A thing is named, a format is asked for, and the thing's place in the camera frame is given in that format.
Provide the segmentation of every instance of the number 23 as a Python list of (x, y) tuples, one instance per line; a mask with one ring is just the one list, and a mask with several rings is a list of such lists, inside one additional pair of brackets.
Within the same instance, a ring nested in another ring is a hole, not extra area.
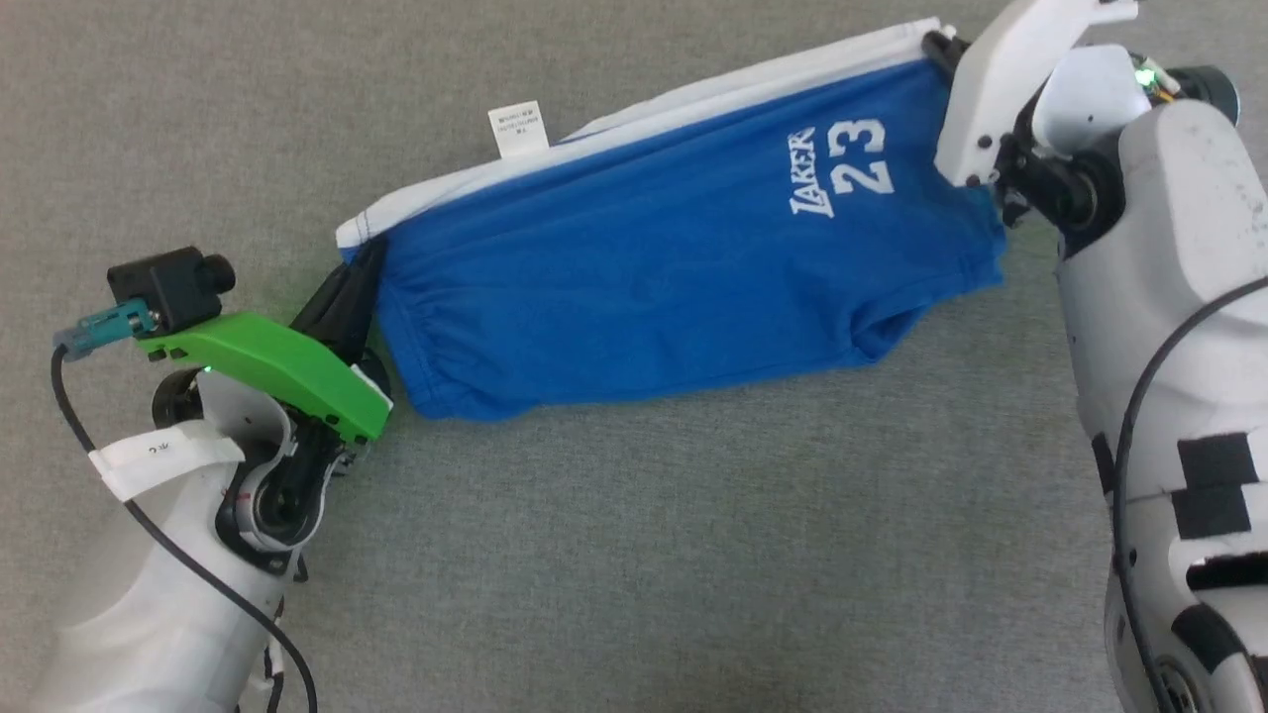
[[(839, 157), (846, 155), (847, 143), (858, 143), (864, 134), (867, 143), (864, 143), (865, 154), (880, 154), (885, 150), (885, 127), (876, 119), (861, 119), (857, 122), (837, 122), (828, 129), (828, 155)], [(872, 193), (894, 193), (894, 181), (889, 178), (889, 166), (885, 161), (872, 161), (867, 165), (871, 175), (848, 164), (841, 164), (832, 169), (832, 190), (841, 195), (853, 193), (855, 184), (871, 190)]]

